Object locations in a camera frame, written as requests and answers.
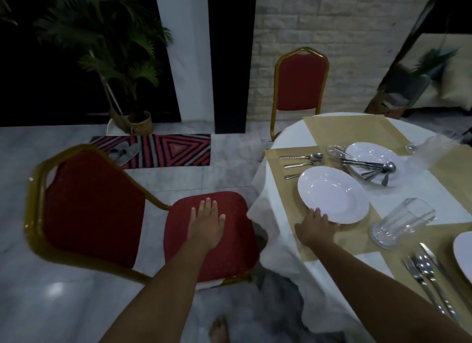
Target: white brick wall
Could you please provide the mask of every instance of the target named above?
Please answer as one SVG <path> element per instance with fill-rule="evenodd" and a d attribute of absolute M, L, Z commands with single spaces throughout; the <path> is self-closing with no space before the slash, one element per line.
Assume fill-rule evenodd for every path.
<path fill-rule="evenodd" d="M 329 59 L 322 113 L 363 112 L 427 1 L 256 0 L 247 118 L 270 119 L 275 63 L 302 46 Z"/>

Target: dining table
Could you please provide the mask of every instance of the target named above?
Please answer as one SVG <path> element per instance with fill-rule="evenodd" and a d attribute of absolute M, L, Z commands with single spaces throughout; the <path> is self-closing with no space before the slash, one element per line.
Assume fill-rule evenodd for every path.
<path fill-rule="evenodd" d="M 289 278 L 298 286 L 304 301 L 302 321 L 311 332 L 343 331 L 347 342 L 374 341 L 321 262 L 298 241 L 294 224 L 303 218 L 308 208 L 301 202 L 296 190 L 297 178 L 286 180 L 283 174 L 301 173 L 310 166 L 284 169 L 282 164 L 302 163 L 306 160 L 283 161 L 279 159 L 280 155 L 303 156 L 321 152 L 325 155 L 327 165 L 343 170 L 337 164 L 337 159 L 327 155 L 327 145 L 345 147 L 362 139 L 361 142 L 377 143 L 387 148 L 390 146 L 392 148 L 389 149 L 406 161 L 408 153 L 404 150 L 405 144 L 422 143 L 434 135 L 432 131 L 420 126 L 384 116 L 326 113 L 305 117 L 290 125 L 275 139 L 271 149 L 266 150 L 265 158 L 252 181 L 258 197 L 247 216 L 260 225 L 268 236 L 267 245 L 260 254 L 260 263 L 264 268 Z M 385 188 L 358 178 L 370 201 L 369 214 L 356 224 L 340 225 L 335 243 L 362 262 L 428 299 L 402 262 L 402 258 L 421 251 L 419 242 L 426 243 L 449 270 L 463 294 L 472 300 L 472 285 L 462 275 L 452 253 L 454 238 L 460 233 L 472 231 L 472 178 L 468 173 L 462 173 L 466 167 L 463 161 L 470 159 L 468 165 L 472 164 L 472 150 L 458 147 L 459 154 L 446 155 L 447 158 L 441 159 L 436 166 L 395 187 Z M 406 198 L 419 198 L 427 202 L 435 209 L 436 219 L 409 234 L 398 248 L 382 249 L 369 238 L 368 227 L 372 222 L 385 217 Z M 437 274 L 437 280 L 463 316 L 467 326 L 465 329 L 472 333 L 472 314 L 462 298 L 452 290 L 440 273 Z"/>

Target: red chair cushion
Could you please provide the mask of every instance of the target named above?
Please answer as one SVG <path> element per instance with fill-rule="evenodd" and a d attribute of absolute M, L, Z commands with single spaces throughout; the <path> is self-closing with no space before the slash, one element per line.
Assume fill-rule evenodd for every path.
<path fill-rule="evenodd" d="M 277 109 L 295 111 L 317 108 L 327 71 L 327 60 L 316 54 L 295 54 L 279 66 Z"/>
<path fill-rule="evenodd" d="M 46 190 L 43 231 L 54 247 L 133 268 L 145 195 L 97 153 L 58 166 Z"/>
<path fill-rule="evenodd" d="M 218 213 L 226 214 L 225 230 L 220 243 L 211 250 L 198 275 L 198 282 L 217 280 L 252 269 L 259 259 L 256 235 L 244 198 L 232 191 L 196 195 L 180 199 L 169 211 L 164 230 L 164 255 L 168 262 L 187 240 L 192 207 L 210 198 L 218 202 Z"/>

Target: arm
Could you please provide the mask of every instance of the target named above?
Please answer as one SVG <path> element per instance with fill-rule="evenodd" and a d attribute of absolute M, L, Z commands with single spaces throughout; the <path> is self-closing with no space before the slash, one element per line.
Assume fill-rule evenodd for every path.
<path fill-rule="evenodd" d="M 100 342 L 178 343 L 207 252 L 223 236 L 216 201 L 192 208 L 187 241 L 118 316 Z"/>
<path fill-rule="evenodd" d="M 472 342 L 462 328 L 422 297 L 333 243 L 337 225 L 310 210 L 295 225 L 298 239 L 328 271 L 377 342 Z"/>

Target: wall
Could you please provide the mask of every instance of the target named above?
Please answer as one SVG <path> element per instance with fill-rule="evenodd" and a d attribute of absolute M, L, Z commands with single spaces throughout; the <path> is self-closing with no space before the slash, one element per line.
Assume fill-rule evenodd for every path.
<path fill-rule="evenodd" d="M 363 112 L 427 2 L 257 0 L 247 118 L 270 119 L 275 63 L 302 46 L 329 59 L 322 113 Z"/>
<path fill-rule="evenodd" d="M 157 0 L 182 122 L 213 121 L 208 0 Z"/>

